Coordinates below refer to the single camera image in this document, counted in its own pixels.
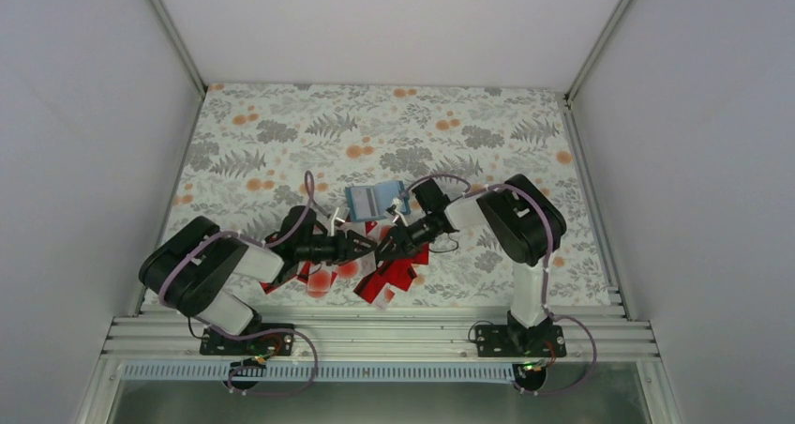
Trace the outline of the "blue leather card holder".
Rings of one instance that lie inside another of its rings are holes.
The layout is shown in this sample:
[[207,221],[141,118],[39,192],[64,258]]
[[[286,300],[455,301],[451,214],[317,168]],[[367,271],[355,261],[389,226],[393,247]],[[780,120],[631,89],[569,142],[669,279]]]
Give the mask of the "blue leather card holder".
[[408,193],[399,180],[371,186],[349,186],[344,192],[353,222],[385,219],[389,216],[387,209],[392,206],[403,215],[411,214]]

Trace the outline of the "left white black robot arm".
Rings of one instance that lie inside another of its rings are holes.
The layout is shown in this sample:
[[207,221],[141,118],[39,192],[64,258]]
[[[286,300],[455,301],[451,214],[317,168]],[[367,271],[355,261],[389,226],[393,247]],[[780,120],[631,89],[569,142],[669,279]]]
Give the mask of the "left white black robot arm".
[[260,317],[228,292],[233,276],[278,287],[302,263],[345,265],[376,248],[354,230],[321,223],[308,205],[291,208],[279,230],[264,240],[223,231],[199,216],[144,260],[138,278],[161,305],[209,325],[236,353],[246,354],[260,343]]

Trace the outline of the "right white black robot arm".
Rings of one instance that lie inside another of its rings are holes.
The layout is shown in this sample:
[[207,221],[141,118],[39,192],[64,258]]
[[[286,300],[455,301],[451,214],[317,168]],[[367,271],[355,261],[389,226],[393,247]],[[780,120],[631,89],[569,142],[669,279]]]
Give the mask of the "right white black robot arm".
[[507,340],[521,356],[542,346],[554,326],[548,302],[549,265],[567,231],[563,214],[525,175],[501,184],[465,192],[459,199],[444,194],[436,174],[408,187],[425,216],[407,224],[393,205],[396,226],[375,249],[375,260],[407,258],[443,234],[486,225],[514,262],[514,293],[507,312]]

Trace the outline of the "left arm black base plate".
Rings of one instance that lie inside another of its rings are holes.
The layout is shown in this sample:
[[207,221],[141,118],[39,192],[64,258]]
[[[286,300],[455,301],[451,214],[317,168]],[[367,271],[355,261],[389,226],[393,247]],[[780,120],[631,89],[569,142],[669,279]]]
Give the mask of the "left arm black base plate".
[[222,336],[215,330],[206,329],[202,334],[199,353],[202,356],[290,356],[293,351],[294,330],[293,324],[258,324],[250,331],[267,331],[267,335],[238,341]]

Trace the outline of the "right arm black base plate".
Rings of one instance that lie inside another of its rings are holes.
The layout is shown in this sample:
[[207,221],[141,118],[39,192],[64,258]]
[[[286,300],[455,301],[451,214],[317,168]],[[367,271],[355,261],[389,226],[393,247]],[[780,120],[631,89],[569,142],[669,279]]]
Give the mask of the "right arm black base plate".
[[485,358],[566,357],[567,347],[560,326],[540,330],[515,330],[508,325],[480,324],[473,328],[477,354]]

